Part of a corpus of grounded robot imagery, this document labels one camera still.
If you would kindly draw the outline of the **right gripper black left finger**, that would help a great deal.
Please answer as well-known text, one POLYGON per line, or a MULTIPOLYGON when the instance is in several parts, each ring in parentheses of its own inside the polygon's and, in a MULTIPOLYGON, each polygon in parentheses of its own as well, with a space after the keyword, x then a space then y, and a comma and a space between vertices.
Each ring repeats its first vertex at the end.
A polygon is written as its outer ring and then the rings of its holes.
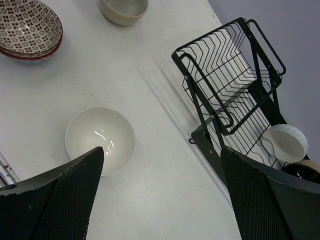
POLYGON ((104 164, 98 146, 0 189, 2 240, 84 240, 104 164))

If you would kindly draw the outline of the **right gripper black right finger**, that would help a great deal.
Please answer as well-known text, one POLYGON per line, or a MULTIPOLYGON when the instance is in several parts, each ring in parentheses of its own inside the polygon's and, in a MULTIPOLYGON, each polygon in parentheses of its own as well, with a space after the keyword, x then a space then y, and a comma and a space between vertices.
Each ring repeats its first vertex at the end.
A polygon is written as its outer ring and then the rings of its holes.
POLYGON ((318 240, 320 185, 228 147, 220 153, 226 187, 243 240, 318 240))

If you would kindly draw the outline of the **beige bowl back row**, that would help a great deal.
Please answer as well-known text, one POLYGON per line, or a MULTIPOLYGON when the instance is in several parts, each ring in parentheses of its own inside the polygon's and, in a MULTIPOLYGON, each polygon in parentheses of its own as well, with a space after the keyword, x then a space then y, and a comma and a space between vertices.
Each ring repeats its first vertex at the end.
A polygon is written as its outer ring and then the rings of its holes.
POLYGON ((308 159, 287 164, 282 171, 309 182, 320 183, 320 165, 308 159))

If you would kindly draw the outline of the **beige bowl row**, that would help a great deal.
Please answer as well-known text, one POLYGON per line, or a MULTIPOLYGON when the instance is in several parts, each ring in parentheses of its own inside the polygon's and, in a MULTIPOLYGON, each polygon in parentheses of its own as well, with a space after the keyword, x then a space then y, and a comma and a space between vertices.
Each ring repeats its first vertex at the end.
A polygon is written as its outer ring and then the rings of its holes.
POLYGON ((320 165, 308 159, 287 164, 282 171, 309 182, 320 183, 320 165))
POLYGON ((148 0, 99 0, 102 14, 119 26, 130 26, 141 19, 148 10, 148 0))

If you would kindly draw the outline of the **white bowl back row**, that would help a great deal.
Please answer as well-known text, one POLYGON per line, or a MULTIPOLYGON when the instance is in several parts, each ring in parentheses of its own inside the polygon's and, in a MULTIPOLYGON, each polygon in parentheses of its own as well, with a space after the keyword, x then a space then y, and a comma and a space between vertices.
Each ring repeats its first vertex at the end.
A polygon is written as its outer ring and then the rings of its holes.
POLYGON ((269 127, 261 136, 264 149, 282 162, 297 163, 304 159, 309 148, 306 136, 289 124, 269 127))

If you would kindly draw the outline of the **white bowl row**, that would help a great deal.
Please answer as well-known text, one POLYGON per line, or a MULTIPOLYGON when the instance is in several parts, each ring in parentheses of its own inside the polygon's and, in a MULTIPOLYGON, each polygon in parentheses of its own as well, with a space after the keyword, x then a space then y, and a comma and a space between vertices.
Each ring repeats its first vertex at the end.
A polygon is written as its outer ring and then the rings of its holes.
POLYGON ((65 148, 71 160, 95 147, 102 147, 102 176, 121 171, 136 150, 136 134, 120 112, 107 107, 92 107, 78 113, 65 133, 65 148))
POLYGON ((261 136, 264 149, 282 162, 297 163, 304 159, 309 148, 306 136, 289 124, 269 127, 261 136))

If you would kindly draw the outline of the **brown patterned ceramic bowl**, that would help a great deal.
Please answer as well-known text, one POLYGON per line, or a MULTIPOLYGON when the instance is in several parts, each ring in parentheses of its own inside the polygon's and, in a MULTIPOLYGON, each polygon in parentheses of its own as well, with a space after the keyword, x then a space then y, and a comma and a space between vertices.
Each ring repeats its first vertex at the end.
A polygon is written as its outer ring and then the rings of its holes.
POLYGON ((0 53, 23 62, 50 58, 61 46, 58 15, 39 0, 0 2, 0 53))

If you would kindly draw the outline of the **beige bowl front row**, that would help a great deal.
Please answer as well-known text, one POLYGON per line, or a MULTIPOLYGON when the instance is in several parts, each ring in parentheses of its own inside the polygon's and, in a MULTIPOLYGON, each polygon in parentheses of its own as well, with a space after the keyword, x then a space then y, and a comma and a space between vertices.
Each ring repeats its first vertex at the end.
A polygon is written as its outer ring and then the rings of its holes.
POLYGON ((99 0, 102 14, 119 26, 130 26, 141 19, 148 10, 148 0, 99 0))

